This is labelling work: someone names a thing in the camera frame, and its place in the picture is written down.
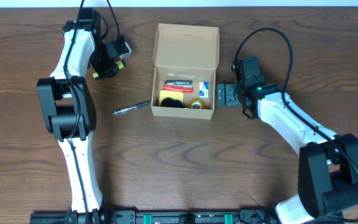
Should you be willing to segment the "yellow highlighter marker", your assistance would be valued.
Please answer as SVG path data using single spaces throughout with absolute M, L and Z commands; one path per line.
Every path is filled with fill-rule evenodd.
M 116 73 L 120 70 L 123 69 L 126 66 L 126 63 L 124 60 L 119 60 L 116 63 L 114 63 L 112 65 L 112 67 L 108 68 L 107 70 L 103 71 L 103 72 L 95 72 L 93 73 L 93 78 L 95 80 L 100 80 L 100 79 L 105 79 L 105 78 L 113 78 Z

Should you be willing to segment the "white blue eraser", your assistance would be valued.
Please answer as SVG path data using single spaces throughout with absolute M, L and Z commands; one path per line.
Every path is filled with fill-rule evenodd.
M 199 82 L 199 97 L 200 98 L 209 98 L 209 83 L 208 82 Z

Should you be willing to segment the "yellow tape roll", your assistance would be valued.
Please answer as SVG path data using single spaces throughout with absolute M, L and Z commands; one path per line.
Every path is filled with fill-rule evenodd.
M 188 107 L 190 109 L 200 109 L 203 110 L 206 108 L 205 102 L 199 98 L 194 98 L 189 102 Z

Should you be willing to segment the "red black stapler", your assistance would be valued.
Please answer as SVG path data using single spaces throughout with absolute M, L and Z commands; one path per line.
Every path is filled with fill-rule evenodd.
M 163 84 L 163 90 L 192 93 L 193 85 L 191 80 L 167 80 Z

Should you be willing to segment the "yellow sticky note pad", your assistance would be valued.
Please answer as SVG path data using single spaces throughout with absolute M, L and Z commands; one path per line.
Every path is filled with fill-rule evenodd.
M 162 105 L 162 101 L 166 98 L 171 98 L 173 100 L 178 100 L 183 103 L 184 93 L 177 92 L 177 91 L 168 91 L 168 90 L 161 90 L 158 98 L 158 105 Z

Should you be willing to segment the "black ballpoint pen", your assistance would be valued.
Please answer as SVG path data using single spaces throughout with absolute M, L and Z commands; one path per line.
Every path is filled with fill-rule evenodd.
M 137 109 L 139 109 L 141 107 L 144 107 L 144 106 L 147 106 L 149 104 L 151 104 L 151 101 L 144 101 L 144 102 L 141 102 L 141 103 L 138 103 L 138 104 L 135 104 L 135 105 L 131 105 L 131 106 L 127 106 L 127 107 L 124 107 L 124 108 L 116 109 L 111 114 L 114 115 L 114 116 L 121 115 L 121 114 L 124 114 L 124 113 L 128 113 L 130 111 L 137 110 Z

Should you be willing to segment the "black computer mouse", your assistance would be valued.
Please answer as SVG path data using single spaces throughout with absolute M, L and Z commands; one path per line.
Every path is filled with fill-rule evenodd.
M 167 108 L 186 108 L 180 100 L 174 100 L 173 98 L 164 98 L 161 101 L 160 106 Z

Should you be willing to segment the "brown cardboard box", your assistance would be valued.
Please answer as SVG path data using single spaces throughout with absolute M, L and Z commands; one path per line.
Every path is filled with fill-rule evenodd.
M 211 119 L 214 113 L 216 69 L 219 65 L 217 27 L 159 24 L 154 43 L 154 80 L 151 109 L 154 116 Z M 186 108 L 158 105 L 160 91 L 167 80 L 191 80 L 192 93 L 184 93 Z M 209 98 L 199 97 L 199 82 L 209 83 Z M 199 98 L 206 108 L 190 109 L 189 102 Z

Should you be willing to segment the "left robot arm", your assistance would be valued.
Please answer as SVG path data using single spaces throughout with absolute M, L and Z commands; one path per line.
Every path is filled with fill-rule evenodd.
M 86 84 L 89 66 L 94 79 L 113 77 L 125 64 L 109 56 L 101 34 L 101 15 L 92 7 L 81 7 L 74 21 L 62 28 L 65 44 L 49 78 L 41 78 L 37 91 L 45 126 L 54 135 L 67 163 L 72 203 L 60 218 L 55 214 L 32 216 L 41 223 L 106 223 L 103 197 L 94 170 L 92 138 L 96 108 Z

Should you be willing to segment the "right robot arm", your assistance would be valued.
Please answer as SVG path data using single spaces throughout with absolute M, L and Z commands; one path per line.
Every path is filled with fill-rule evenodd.
M 301 110 L 276 83 L 267 84 L 256 57 L 231 64 L 233 84 L 218 85 L 221 106 L 241 106 L 249 119 L 275 129 L 298 154 L 298 192 L 275 206 L 274 221 L 344 222 L 358 206 L 358 139 L 338 135 Z

